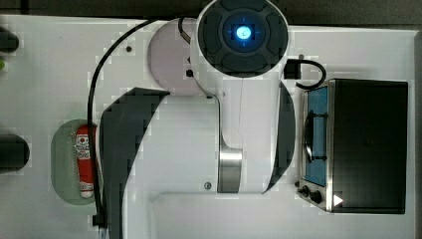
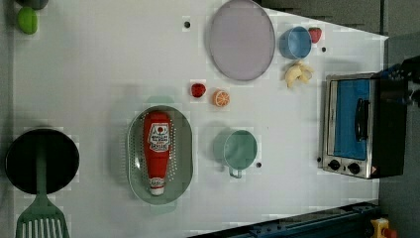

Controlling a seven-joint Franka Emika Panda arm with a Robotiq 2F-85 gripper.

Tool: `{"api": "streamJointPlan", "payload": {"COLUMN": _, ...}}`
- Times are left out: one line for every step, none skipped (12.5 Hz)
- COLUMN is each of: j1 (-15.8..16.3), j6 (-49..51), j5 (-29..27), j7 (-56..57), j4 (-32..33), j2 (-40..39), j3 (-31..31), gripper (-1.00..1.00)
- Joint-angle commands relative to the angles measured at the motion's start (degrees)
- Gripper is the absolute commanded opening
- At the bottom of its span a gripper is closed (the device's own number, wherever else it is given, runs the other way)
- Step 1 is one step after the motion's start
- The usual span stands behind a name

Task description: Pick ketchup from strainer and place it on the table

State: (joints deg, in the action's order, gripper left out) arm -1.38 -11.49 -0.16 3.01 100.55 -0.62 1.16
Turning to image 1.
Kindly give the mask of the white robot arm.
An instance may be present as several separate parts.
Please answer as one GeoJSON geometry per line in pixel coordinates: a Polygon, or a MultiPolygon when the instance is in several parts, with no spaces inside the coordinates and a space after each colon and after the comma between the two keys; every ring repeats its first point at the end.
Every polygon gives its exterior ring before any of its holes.
{"type": "Polygon", "coordinates": [[[212,0],[188,47],[188,89],[133,88],[103,112],[109,239],[156,239],[152,203],[162,194],[264,194],[293,158],[282,12],[270,0],[212,0]]]}

